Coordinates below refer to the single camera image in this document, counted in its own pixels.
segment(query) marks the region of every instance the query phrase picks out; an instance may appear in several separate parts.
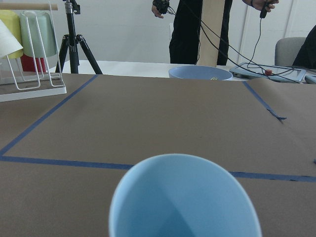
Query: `table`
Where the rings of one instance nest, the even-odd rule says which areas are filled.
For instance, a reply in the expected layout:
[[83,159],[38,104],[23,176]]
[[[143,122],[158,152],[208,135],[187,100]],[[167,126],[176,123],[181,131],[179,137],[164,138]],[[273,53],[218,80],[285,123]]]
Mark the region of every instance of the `table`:
[[0,103],[2,237],[107,236],[120,178],[166,153],[200,156],[233,174],[263,236],[315,235],[314,85],[63,78],[67,94]]
[[[168,78],[169,70],[175,67],[187,66],[187,64],[170,63],[142,63],[142,62],[118,62],[118,61],[97,61],[98,66],[105,75],[148,77],[148,78]],[[229,71],[230,66],[217,66],[217,68]],[[88,60],[79,60],[78,71],[80,74],[95,74]],[[63,73],[71,73],[70,61],[66,61]]]

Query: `controller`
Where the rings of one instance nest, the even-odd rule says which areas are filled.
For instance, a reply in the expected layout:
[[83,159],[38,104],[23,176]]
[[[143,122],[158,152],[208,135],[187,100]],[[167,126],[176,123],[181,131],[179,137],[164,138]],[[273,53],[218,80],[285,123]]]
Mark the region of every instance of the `controller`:
[[161,14],[166,14],[169,7],[169,0],[154,0],[153,5]]
[[266,15],[267,15],[267,10],[266,10],[266,7],[269,6],[270,2],[267,1],[266,4],[263,6],[263,8],[261,9],[261,12],[260,12],[260,18],[265,18]]

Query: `gray chair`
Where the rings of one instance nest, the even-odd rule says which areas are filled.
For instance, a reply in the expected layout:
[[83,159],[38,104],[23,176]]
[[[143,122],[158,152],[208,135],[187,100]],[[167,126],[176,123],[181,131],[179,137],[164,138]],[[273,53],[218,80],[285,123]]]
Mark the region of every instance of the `gray chair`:
[[275,65],[292,66],[306,37],[290,37],[280,39],[276,43]]

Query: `hand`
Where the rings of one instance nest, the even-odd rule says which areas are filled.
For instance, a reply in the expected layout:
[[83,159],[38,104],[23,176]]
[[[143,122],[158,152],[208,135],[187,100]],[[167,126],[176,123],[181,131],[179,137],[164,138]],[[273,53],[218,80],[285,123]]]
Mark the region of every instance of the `hand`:
[[278,0],[253,0],[252,4],[255,9],[261,11],[267,1],[271,3],[269,4],[269,6],[266,7],[266,10],[267,12],[271,12],[271,9],[274,9],[276,7],[274,6],[274,4],[278,3]]
[[152,12],[155,15],[155,17],[163,18],[162,14],[158,11],[158,9],[154,5],[152,5]]

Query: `laptop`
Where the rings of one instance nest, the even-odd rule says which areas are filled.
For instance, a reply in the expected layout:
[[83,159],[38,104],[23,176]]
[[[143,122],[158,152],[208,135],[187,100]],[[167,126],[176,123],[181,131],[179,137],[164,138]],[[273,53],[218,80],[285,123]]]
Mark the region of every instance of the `laptop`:
[[305,69],[241,63],[229,70],[234,77],[253,79],[267,78],[277,82],[300,83],[306,74]]

